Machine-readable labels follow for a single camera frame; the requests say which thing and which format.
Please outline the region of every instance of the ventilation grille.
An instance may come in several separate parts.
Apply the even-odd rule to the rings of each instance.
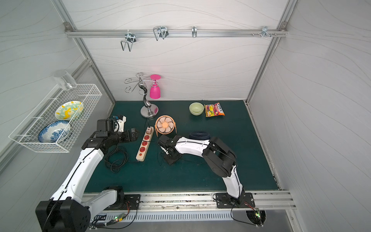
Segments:
[[[100,213],[94,217],[97,219],[106,215],[105,220],[98,221],[99,223],[109,222],[119,213]],[[135,211],[131,212],[122,222],[131,222],[134,219]],[[135,222],[169,222],[169,221],[216,221],[216,220],[232,220],[230,211],[217,212],[138,212]]]

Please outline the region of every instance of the fan blade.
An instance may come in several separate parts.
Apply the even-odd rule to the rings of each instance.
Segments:
[[[169,122],[172,122],[172,120],[171,120],[171,118],[166,118],[165,122],[169,123]]]

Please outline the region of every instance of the power strip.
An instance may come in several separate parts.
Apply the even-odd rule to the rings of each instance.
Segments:
[[[144,133],[142,144],[140,145],[139,151],[137,153],[136,159],[138,161],[144,161],[145,155],[147,154],[148,151],[148,147],[150,146],[154,130],[155,129],[153,127],[147,127],[147,130]]]

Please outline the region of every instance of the green table surface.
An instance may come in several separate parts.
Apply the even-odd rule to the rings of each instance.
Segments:
[[[194,116],[189,112],[193,101],[151,101],[159,107],[159,113],[146,123],[140,115],[142,101],[118,101],[112,115],[126,116],[125,130],[140,131],[138,140],[123,143],[129,161],[136,161],[146,126],[154,126],[161,115],[171,116],[177,126],[177,134],[188,137],[192,131],[206,131],[219,137],[237,156],[237,173],[245,190],[277,190],[276,182],[269,169],[263,150],[251,123],[243,101],[220,101],[225,116],[205,117],[205,112]],[[211,101],[199,101],[214,104]],[[172,138],[175,130],[167,135]],[[85,192],[101,192],[108,186],[122,186],[125,192],[183,192],[183,191],[225,191],[221,177],[212,172],[202,157],[184,154],[181,160],[168,165],[162,158],[161,149],[154,133],[147,156],[143,162],[127,162],[118,173],[112,173],[102,160],[96,167]],[[111,161],[122,158],[121,153]]]

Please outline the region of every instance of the clear glass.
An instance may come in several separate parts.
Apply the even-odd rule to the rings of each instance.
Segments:
[[[72,90],[77,87],[75,79],[65,70],[58,70],[53,73],[54,80],[63,90]]]

